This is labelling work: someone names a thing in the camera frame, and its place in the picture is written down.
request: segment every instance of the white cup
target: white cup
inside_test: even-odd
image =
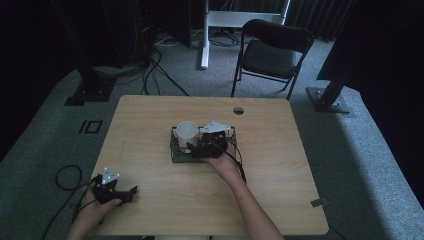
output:
[[[178,145],[184,152],[189,152],[187,149],[187,142],[197,145],[197,138],[199,129],[194,122],[184,121],[178,124],[177,129]]]

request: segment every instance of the gray carpet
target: gray carpet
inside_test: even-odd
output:
[[[160,66],[190,95],[230,95],[237,47],[211,45],[209,68],[200,70],[199,46],[189,49],[172,42],[163,44],[172,46],[157,46]],[[323,236],[288,239],[423,239],[424,211],[360,94],[349,88],[342,91],[353,115],[314,111],[305,88],[328,84],[316,81],[316,76],[331,47],[332,43],[316,40],[290,100],[318,192],[331,202],[324,207],[331,229]],[[159,55],[154,53],[153,58],[158,60]],[[122,71],[98,69],[107,73]],[[81,81],[78,72],[71,72],[57,84],[0,164],[0,239],[42,238],[50,220],[71,194],[57,187],[56,172],[66,165],[77,165],[82,169],[81,182],[89,180],[120,96],[140,94],[142,74],[118,79],[109,102],[87,102],[78,107],[64,106]],[[278,91],[278,87],[278,83],[246,77],[238,84],[236,97],[285,98],[287,92]],[[159,70],[152,72],[147,89],[152,95],[183,95]],[[102,121],[99,132],[81,131],[85,121]],[[64,186],[78,184],[75,169],[66,169],[60,176]],[[80,195],[77,191],[64,207],[46,239],[65,238]]]

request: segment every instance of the chair leg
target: chair leg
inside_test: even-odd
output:
[[[287,86],[290,84],[291,79],[287,80],[286,84],[284,85],[283,89],[281,90],[282,92],[286,91]]]
[[[291,93],[293,92],[294,84],[296,83],[296,80],[297,80],[297,74],[293,77],[292,84],[290,86],[290,90],[289,90],[287,97],[286,97],[287,101],[290,100]]]
[[[234,97],[234,92],[236,91],[237,82],[241,81],[241,76],[239,78],[239,75],[241,75],[241,69],[240,69],[240,66],[237,64],[236,73],[234,74],[234,80],[233,80],[233,89],[231,90],[231,97]]]

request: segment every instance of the dark curtain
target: dark curtain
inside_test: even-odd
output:
[[[346,86],[361,93],[421,205],[423,39],[424,2],[360,0],[318,75],[331,81],[344,76]]]

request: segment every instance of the chair backrest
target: chair backrest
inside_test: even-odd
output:
[[[252,35],[272,47],[289,49],[302,54],[306,54],[314,42],[313,35],[306,29],[271,23],[261,19],[252,19],[244,24],[242,38],[244,38],[244,34]]]

